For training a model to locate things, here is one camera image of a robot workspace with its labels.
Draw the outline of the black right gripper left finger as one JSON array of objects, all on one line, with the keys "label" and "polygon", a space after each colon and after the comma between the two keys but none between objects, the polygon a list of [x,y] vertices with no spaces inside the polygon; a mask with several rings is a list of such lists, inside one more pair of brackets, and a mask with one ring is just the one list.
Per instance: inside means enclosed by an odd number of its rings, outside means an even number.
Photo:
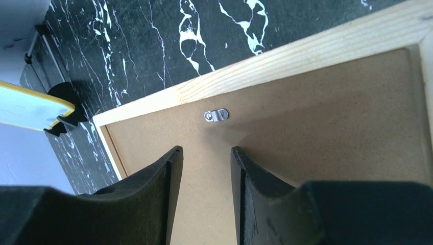
[{"label": "black right gripper left finger", "polygon": [[169,244],[182,169],[175,146],[93,194],[2,186],[1,244]]}]

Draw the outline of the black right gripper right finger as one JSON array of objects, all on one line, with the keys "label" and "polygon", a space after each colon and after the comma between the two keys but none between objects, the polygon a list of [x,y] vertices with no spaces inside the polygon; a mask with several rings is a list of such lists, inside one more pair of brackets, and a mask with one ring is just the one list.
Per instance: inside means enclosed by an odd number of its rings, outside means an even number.
[{"label": "black right gripper right finger", "polygon": [[432,244],[432,188],[307,181],[293,187],[231,149],[238,244]]}]

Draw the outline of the light wooden picture frame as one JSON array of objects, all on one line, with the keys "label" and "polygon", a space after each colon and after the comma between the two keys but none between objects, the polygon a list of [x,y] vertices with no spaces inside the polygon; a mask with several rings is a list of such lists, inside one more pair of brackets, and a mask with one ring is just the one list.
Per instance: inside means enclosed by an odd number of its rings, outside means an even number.
[{"label": "light wooden picture frame", "polygon": [[348,61],[421,45],[432,34],[432,1],[404,1],[231,64],[93,117],[116,177],[127,176],[107,125]]}]

